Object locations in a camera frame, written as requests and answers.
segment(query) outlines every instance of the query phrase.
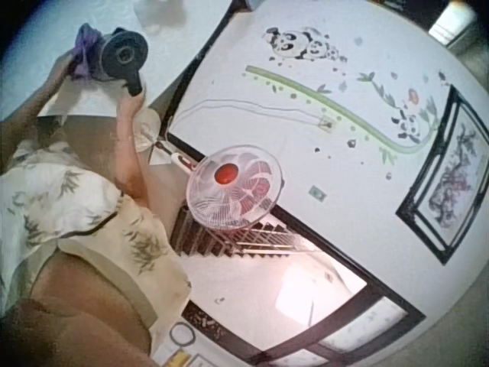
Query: purple cloth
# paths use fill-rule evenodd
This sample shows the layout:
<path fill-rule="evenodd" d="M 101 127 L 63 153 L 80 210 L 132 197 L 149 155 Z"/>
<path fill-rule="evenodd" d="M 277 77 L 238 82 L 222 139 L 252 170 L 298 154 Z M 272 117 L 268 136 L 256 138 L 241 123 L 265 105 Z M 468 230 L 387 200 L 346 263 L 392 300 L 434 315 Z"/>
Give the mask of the purple cloth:
<path fill-rule="evenodd" d="M 76 36 L 75 47 L 73 48 L 73 59 L 76 67 L 71 74 L 73 79 L 91 79 L 90 57 L 92 57 L 93 46 L 102 38 L 102 33 L 89 26 L 88 23 L 82 25 Z"/>

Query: red fan hub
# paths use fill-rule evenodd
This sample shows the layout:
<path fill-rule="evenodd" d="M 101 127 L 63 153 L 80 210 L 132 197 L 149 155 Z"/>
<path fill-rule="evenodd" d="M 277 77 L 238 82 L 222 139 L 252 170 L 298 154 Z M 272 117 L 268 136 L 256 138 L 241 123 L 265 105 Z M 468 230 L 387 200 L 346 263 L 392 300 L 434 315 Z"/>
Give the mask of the red fan hub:
<path fill-rule="evenodd" d="M 215 181 L 221 185 L 230 184 L 238 176 L 238 166 L 233 163 L 223 164 L 214 174 Z"/>

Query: staircase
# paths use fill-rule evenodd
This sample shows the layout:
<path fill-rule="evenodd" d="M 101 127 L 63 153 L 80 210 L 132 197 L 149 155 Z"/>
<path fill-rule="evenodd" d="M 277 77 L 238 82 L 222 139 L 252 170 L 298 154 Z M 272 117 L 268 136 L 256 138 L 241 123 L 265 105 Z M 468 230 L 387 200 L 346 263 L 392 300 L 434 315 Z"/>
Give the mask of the staircase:
<path fill-rule="evenodd" d="M 178 255 L 283 257 L 310 252 L 300 235 L 282 226 L 257 223 L 250 229 L 232 232 L 214 231 L 196 222 L 188 206 L 182 206 L 176 218 L 170 244 Z"/>

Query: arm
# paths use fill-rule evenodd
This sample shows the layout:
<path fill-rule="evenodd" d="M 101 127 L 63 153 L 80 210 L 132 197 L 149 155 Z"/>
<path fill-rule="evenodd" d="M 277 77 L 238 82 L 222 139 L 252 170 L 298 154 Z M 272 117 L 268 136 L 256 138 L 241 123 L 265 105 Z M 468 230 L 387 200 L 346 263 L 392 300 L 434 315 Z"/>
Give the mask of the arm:
<path fill-rule="evenodd" d="M 144 91 L 138 96 L 128 94 L 117 106 L 115 141 L 115 185 L 141 206 L 149 207 L 147 188 L 134 146 L 134 117 L 143 106 Z"/>
<path fill-rule="evenodd" d="M 44 105 L 53 97 L 63 84 L 73 63 L 71 51 L 58 57 L 46 82 L 37 89 L 22 105 L 6 120 L 0 122 L 0 171 L 7 165 L 8 159 L 14 154 L 24 133 L 37 121 L 37 115 Z"/>

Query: black hair dryer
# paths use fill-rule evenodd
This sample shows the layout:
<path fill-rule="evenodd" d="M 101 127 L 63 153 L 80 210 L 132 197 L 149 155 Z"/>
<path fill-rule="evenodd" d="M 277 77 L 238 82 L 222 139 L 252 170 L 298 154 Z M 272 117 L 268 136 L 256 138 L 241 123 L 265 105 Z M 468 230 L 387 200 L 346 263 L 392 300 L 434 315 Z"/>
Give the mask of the black hair dryer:
<path fill-rule="evenodd" d="M 141 93 L 139 70 L 147 59 L 147 42 L 143 36 L 117 28 L 95 44 L 94 52 L 90 66 L 93 79 L 102 82 L 123 79 L 131 96 Z"/>

